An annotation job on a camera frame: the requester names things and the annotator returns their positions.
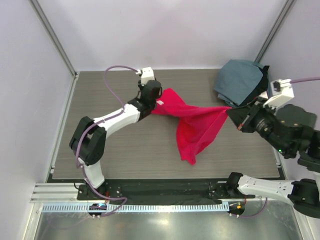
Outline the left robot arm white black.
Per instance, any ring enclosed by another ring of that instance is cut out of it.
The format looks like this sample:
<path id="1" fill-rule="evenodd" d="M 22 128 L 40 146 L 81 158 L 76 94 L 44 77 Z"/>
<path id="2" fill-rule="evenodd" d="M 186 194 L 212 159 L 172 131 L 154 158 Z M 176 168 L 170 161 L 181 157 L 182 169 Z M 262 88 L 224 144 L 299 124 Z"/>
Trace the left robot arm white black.
<path id="1" fill-rule="evenodd" d="M 85 116 L 79 121 L 69 147 L 74 152 L 76 166 L 84 171 L 84 179 L 90 186 L 89 194 L 93 198 L 100 200 L 107 192 L 100 163 L 107 138 L 150 115 L 161 95 L 161 83 L 149 80 L 146 85 L 140 87 L 137 97 L 128 101 L 122 108 L 95 119 Z"/>

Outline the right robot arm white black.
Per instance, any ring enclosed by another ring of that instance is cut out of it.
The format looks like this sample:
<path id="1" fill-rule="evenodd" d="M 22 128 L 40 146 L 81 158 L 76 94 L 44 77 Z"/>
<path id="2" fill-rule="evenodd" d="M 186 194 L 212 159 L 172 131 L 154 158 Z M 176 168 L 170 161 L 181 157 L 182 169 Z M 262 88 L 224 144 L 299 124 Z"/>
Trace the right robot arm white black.
<path id="1" fill-rule="evenodd" d="M 303 108 L 287 104 L 278 110 L 266 106 L 267 100 L 255 98 L 249 104 L 228 109 L 228 117 L 243 133 L 258 133 L 284 159 L 297 163 L 314 179 L 272 181 L 232 172 L 225 184 L 231 198 L 240 194 L 274 199 L 293 206 L 299 213 L 320 217 L 320 132 L 315 129 L 317 116 Z"/>

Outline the red t shirt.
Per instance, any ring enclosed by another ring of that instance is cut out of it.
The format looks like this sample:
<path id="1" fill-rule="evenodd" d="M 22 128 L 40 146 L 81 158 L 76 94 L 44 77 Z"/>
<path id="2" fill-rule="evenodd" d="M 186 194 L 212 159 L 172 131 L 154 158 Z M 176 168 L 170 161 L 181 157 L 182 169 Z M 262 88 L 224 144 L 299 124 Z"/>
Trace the red t shirt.
<path id="1" fill-rule="evenodd" d="M 162 92 L 152 111 L 154 115 L 178 118 L 176 145 L 180 159 L 196 164 L 196 156 L 217 137 L 228 118 L 228 106 L 189 105 L 171 88 Z"/>

